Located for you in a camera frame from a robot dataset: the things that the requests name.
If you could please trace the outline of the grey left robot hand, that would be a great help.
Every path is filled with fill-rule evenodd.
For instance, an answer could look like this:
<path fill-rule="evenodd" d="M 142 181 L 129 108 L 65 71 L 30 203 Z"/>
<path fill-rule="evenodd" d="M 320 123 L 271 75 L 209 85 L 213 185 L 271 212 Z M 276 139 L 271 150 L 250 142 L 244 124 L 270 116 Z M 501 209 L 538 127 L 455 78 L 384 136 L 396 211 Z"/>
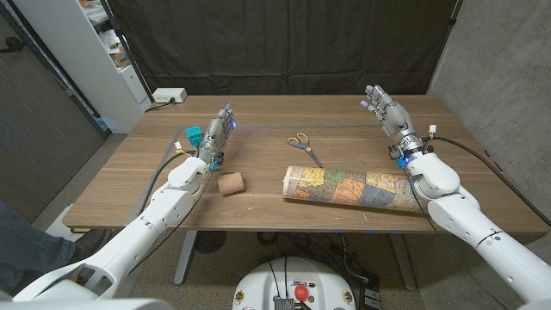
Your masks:
<path fill-rule="evenodd" d="M 236 127 L 229 102 L 211 120 L 203 141 L 198 147 L 197 157 L 205 163 L 222 158 L 231 131 Z"/>

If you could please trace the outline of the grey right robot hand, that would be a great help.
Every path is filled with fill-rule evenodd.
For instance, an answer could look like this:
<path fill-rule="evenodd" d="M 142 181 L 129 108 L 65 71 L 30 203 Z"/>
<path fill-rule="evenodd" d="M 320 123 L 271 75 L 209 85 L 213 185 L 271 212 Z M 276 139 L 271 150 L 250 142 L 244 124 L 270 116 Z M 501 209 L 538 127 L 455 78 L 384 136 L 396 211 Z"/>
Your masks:
<path fill-rule="evenodd" d="M 417 129 L 406 109 L 379 85 L 367 85 L 365 92 L 367 99 L 362 100 L 361 105 L 374 114 L 385 135 L 393 142 L 389 146 L 389 157 L 410 157 L 423 151 L 424 142 L 417 136 Z"/>

